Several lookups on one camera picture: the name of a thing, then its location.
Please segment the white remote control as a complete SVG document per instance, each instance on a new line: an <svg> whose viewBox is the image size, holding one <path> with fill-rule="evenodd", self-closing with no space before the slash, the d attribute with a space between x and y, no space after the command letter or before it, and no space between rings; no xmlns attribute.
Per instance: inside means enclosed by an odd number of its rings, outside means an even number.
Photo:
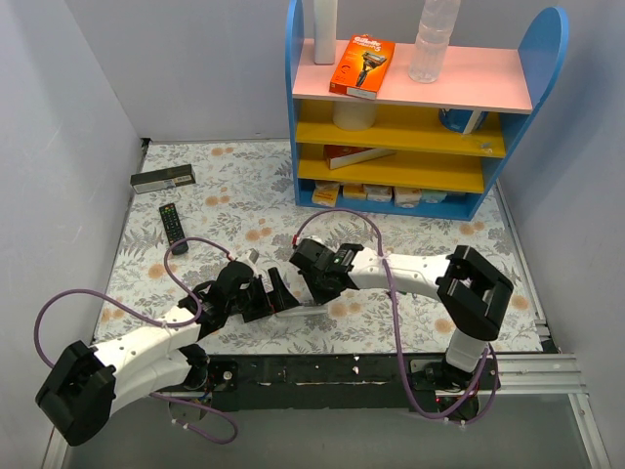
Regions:
<svg viewBox="0 0 625 469"><path fill-rule="evenodd" d="M314 302L306 302L295 308L277 312L275 315L281 319L290 319L297 317L326 315L327 313L328 307L326 305L319 305Z"/></svg>

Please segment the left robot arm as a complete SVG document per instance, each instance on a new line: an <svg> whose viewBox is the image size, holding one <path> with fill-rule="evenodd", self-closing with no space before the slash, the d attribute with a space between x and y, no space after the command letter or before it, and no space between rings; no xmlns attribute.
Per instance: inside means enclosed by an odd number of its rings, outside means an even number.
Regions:
<svg viewBox="0 0 625 469"><path fill-rule="evenodd" d="M269 275L271 290L266 291L253 267L231 261L154 324L95 346L68 345L38 391L37 405L77 447L125 405L171 386L200 389L209 372L199 340L234 314L252 321L300 307L278 270L271 268Z"/></svg>

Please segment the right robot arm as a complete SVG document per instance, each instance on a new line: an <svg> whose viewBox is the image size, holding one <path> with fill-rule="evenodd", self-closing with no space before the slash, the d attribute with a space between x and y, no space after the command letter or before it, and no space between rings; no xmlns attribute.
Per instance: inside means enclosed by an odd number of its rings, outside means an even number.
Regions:
<svg viewBox="0 0 625 469"><path fill-rule="evenodd" d="M333 251L304 238L289 262L318 304L338 298L347 289L387 288L439 300L455 324L441 374L458 389L477 377L481 355L498 338L514 290L503 273L467 245L447 255L384 256L360 244L344 243Z"/></svg>

